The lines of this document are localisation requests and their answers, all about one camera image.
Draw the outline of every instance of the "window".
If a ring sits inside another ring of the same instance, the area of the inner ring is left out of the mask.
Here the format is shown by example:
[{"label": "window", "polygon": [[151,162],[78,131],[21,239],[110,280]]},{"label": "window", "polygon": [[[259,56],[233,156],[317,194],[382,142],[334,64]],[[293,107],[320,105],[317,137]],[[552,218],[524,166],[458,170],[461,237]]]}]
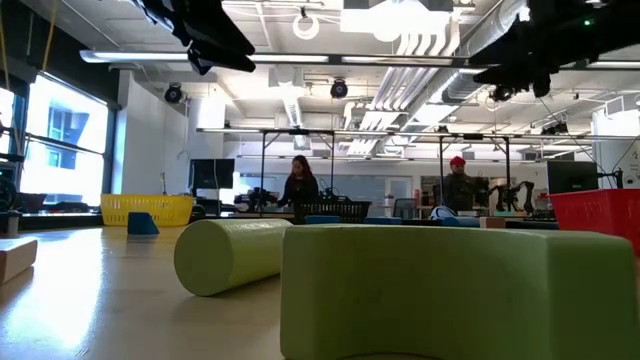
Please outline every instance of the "window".
[{"label": "window", "polygon": [[46,203],[99,205],[108,116],[105,104],[38,76],[27,117],[27,133],[35,137],[27,143],[20,190],[47,194]]},{"label": "window", "polygon": [[[0,123],[2,126],[13,126],[13,104],[15,96],[12,92],[0,88]],[[9,134],[0,134],[0,153],[9,152]]]},{"label": "window", "polygon": [[60,153],[49,150],[49,166],[60,167]]}]

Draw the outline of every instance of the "yellow crate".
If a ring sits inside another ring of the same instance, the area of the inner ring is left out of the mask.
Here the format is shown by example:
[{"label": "yellow crate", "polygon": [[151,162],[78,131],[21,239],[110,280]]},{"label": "yellow crate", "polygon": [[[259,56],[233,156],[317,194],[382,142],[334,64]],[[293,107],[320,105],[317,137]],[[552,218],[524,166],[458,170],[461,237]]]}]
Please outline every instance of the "yellow crate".
[{"label": "yellow crate", "polygon": [[127,226],[130,212],[151,214],[157,226],[184,226],[189,223],[193,198],[162,195],[110,195],[100,199],[102,220],[107,226]]}]

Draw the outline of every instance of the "black monitor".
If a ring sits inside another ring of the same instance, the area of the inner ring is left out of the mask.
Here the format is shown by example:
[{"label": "black monitor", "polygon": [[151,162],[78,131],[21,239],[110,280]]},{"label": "black monitor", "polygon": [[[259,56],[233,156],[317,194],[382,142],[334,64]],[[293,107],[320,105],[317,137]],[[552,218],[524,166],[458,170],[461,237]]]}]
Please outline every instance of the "black monitor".
[{"label": "black monitor", "polygon": [[598,166],[588,161],[547,162],[549,194],[598,190]]},{"label": "black monitor", "polygon": [[234,159],[191,160],[192,189],[233,189]]}]

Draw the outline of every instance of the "foam cylinder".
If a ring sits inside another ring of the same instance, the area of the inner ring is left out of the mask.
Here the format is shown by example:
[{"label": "foam cylinder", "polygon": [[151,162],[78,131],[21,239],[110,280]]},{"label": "foam cylinder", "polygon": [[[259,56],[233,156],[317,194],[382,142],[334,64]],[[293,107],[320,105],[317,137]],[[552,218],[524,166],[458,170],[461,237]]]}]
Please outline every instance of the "foam cylinder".
[{"label": "foam cylinder", "polygon": [[176,275],[189,292],[212,296],[280,273],[282,219],[201,220],[180,235]]}]

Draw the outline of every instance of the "column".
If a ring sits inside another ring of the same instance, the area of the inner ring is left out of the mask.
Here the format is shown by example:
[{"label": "column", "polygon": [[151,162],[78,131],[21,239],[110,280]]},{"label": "column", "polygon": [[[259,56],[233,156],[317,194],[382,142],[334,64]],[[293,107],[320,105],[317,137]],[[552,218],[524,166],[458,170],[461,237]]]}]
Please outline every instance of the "column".
[{"label": "column", "polygon": [[[607,116],[604,110],[592,114],[594,135],[638,136],[640,119],[638,110],[618,112]],[[622,169],[625,189],[640,189],[640,141],[594,141],[594,159],[607,172]],[[616,187],[613,178],[600,179],[601,189]]]}]

